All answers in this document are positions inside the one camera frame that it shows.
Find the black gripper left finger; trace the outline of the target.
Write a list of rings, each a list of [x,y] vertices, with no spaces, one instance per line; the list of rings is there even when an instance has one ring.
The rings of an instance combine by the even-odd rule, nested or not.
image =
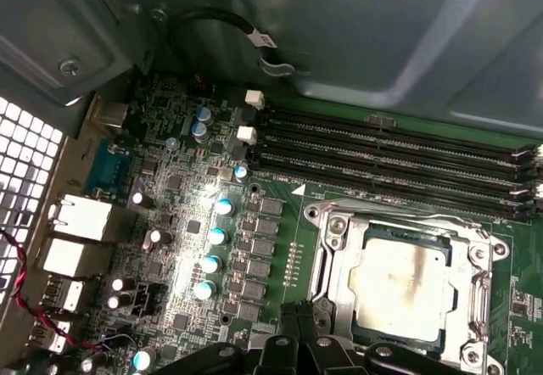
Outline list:
[[[161,367],[160,374],[295,374],[298,362],[302,304],[281,305],[279,331],[261,347],[243,350],[217,342]]]

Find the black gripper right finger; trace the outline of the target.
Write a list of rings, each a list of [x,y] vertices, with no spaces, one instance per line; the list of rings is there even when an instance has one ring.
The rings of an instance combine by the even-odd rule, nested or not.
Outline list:
[[[350,341],[317,332],[311,302],[299,304],[300,342],[319,374],[431,374],[433,362],[397,344],[376,343],[359,355]]]

